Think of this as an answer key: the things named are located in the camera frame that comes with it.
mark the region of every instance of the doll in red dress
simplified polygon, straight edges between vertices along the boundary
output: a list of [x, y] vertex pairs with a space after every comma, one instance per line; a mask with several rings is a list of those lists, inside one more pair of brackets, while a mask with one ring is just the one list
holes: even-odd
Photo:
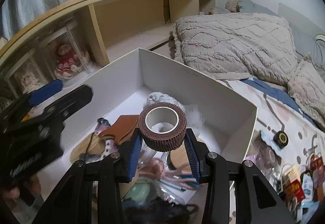
[[[79, 55], [72, 49], [71, 45], [67, 43], [61, 44], [57, 48], [56, 53], [58, 65], [54, 74], [58, 79], [69, 79], [83, 69]], [[88, 61], [89, 56], [86, 55], [88, 55], [88, 53], [85, 54], [82, 60]]]

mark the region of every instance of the brown self-adhesive bandage roll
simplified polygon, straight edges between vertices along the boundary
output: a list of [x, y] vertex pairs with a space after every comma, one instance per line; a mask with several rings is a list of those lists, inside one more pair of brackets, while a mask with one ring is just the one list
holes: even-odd
[[147, 146], [168, 152], [181, 146], [186, 132], [186, 116], [174, 104], [155, 103], [140, 113], [139, 129]]

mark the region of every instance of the doll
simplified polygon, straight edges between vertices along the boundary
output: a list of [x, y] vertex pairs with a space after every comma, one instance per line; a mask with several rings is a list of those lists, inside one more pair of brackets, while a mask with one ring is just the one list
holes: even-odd
[[44, 86], [31, 70], [31, 64], [28, 64], [25, 72], [21, 75], [20, 81], [23, 87], [23, 93], [29, 93]]
[[83, 69], [82, 61], [71, 45], [67, 43], [61, 44], [57, 48], [56, 54], [58, 65], [54, 73], [57, 78], [69, 79]]

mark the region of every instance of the black tape roll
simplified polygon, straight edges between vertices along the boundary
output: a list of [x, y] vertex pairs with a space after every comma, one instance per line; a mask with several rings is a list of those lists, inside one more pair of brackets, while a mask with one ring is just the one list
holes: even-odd
[[289, 138], [284, 131], [278, 131], [276, 135], [274, 135], [273, 141], [279, 146], [280, 149], [283, 149], [288, 145]]

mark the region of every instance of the open box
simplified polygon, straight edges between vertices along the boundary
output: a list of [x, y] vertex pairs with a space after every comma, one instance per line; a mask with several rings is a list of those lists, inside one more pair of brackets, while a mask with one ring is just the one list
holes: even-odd
[[151, 92], [166, 93], [184, 105], [196, 104], [205, 118], [199, 138], [210, 151], [239, 163], [246, 156], [257, 107], [223, 84], [176, 61], [138, 48], [83, 84], [93, 89], [93, 99], [65, 121], [61, 134], [63, 157], [38, 173], [44, 198], [71, 166], [72, 149], [94, 130], [99, 117], [113, 124], [122, 114], [140, 114]]

